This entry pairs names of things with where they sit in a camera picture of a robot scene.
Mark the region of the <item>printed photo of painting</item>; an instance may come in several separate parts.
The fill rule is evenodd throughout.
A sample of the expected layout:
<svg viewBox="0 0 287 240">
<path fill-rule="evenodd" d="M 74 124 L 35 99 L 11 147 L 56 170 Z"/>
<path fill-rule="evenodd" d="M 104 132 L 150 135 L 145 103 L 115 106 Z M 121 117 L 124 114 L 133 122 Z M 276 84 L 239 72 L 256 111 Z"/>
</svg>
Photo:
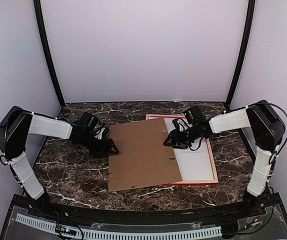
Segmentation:
<svg viewBox="0 0 287 240">
<path fill-rule="evenodd" d="M 192 149 L 173 150 L 182 181 L 170 183 L 171 186 L 203 186 L 219 183 L 210 140 L 203 139 L 199 149 L 198 144 L 199 139 L 192 144 Z"/>
</svg>

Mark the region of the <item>brown backing board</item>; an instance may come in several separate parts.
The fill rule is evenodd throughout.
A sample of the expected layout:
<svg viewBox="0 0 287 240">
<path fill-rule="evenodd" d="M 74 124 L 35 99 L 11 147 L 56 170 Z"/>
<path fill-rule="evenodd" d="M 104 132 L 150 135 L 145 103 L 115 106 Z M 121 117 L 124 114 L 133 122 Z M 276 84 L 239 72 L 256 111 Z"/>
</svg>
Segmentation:
<svg viewBox="0 0 287 240">
<path fill-rule="evenodd" d="M 119 154 L 109 156 L 109 192 L 182 181 L 174 150 L 164 146 L 168 135 L 163 118 L 112 125 L 109 136 Z"/>
</svg>

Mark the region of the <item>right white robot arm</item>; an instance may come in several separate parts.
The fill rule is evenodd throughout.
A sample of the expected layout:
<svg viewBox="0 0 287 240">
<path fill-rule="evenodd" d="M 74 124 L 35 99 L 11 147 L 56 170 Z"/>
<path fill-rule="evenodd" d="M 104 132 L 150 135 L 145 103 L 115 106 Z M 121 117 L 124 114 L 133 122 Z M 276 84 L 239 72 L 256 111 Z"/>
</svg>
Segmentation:
<svg viewBox="0 0 287 240">
<path fill-rule="evenodd" d="M 246 192 L 258 197 L 266 189 L 276 159 L 287 143 L 287 124 L 275 111 L 278 108 L 276 104 L 260 100 L 206 118 L 198 106 L 193 106 L 184 112 L 186 121 L 183 124 L 179 124 L 180 118 L 172 121 L 174 129 L 163 144 L 174 149 L 191 149 L 195 140 L 203 140 L 231 130 L 250 128 L 255 141 L 256 155 Z"/>
</svg>

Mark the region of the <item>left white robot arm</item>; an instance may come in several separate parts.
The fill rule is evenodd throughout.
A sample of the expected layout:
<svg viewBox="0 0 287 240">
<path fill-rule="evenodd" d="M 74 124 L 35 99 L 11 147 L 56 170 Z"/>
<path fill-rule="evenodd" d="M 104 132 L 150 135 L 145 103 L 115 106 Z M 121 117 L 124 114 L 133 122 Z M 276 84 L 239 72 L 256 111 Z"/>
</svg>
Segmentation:
<svg viewBox="0 0 287 240">
<path fill-rule="evenodd" d="M 0 162 L 10 168 L 15 181 L 35 202 L 34 209 L 43 218 L 54 214 L 54 206 L 48 203 L 49 194 L 29 159 L 31 136 L 70 141 L 86 148 L 96 158 L 120 152 L 109 137 L 109 128 L 94 114 L 84 112 L 79 119 L 69 121 L 14 105 L 0 122 Z"/>
</svg>

